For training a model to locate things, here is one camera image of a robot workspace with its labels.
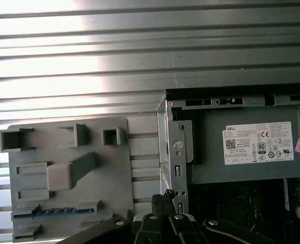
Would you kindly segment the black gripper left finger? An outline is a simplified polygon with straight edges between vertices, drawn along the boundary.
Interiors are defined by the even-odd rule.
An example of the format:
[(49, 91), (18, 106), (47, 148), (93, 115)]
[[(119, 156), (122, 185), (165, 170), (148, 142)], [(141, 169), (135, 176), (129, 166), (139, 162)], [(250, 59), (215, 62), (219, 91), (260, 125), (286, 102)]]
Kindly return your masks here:
[(160, 243), (164, 222), (163, 196), (152, 196), (152, 212), (133, 222), (113, 217), (63, 240), (63, 243)]

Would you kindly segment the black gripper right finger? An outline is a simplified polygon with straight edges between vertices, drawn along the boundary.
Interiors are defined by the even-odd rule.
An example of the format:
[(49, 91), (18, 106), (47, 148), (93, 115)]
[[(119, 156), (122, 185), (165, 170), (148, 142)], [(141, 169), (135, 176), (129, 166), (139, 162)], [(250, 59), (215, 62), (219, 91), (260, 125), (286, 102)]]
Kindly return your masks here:
[(172, 200), (175, 191), (165, 191), (165, 213), (179, 243), (276, 243), (275, 240), (238, 226), (222, 218), (191, 221), (192, 215), (177, 213)]

